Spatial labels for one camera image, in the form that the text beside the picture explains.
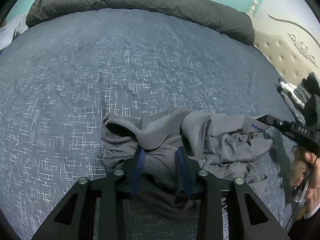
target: triangular cutout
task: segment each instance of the triangular cutout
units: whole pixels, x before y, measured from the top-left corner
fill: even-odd
[[[249,194],[244,195],[249,213],[250,224],[255,226],[268,222],[268,218]]]
[[[58,215],[54,218],[56,223],[71,225],[73,213],[75,212],[78,194],[74,193],[68,202],[63,206]]]

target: mattress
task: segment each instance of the mattress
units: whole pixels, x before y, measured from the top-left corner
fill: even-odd
[[[101,120],[173,108],[271,114],[293,121],[280,77],[253,46],[164,14],[77,12],[40,23],[0,54],[0,208],[29,240],[80,176],[104,177]],[[284,227],[292,213],[286,178],[293,143],[275,129],[260,160],[263,202]],[[126,236],[196,239],[197,219],[172,220],[124,202]],[[224,238],[228,239],[223,211]]]

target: silver screw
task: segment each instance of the silver screw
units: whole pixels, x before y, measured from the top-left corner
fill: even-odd
[[[244,179],[242,179],[242,178],[235,178],[233,181],[234,181],[234,183],[236,183],[238,185],[244,184]]]
[[[78,183],[79,183],[79,184],[86,184],[86,183],[88,183],[88,182],[89,182],[89,179],[86,178],[86,177],[80,177],[80,178],[78,179]]]
[[[115,170],[115,171],[113,172],[113,174],[116,175],[116,176],[122,176],[122,175],[124,175],[124,171],[121,170],[121,169]]]
[[[205,177],[205,176],[208,176],[209,172],[206,171],[206,170],[199,170],[198,171],[198,175],[201,176],[201,177]]]

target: beige upholstered headboard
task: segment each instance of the beige upholstered headboard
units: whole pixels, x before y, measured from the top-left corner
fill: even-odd
[[[268,14],[258,22],[257,1],[248,11],[255,31],[254,46],[275,66],[287,82],[297,85],[310,72],[320,77],[320,43],[303,26]]]

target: human hand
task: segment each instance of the human hand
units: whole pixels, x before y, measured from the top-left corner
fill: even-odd
[[[316,160],[314,153],[308,152],[302,147],[297,147],[294,152],[294,161],[290,166],[289,181],[292,186],[298,186],[304,179],[304,172],[308,164],[313,165]],[[320,161],[316,161],[313,172],[309,179],[308,190],[305,195],[306,213],[311,213],[320,204]]]

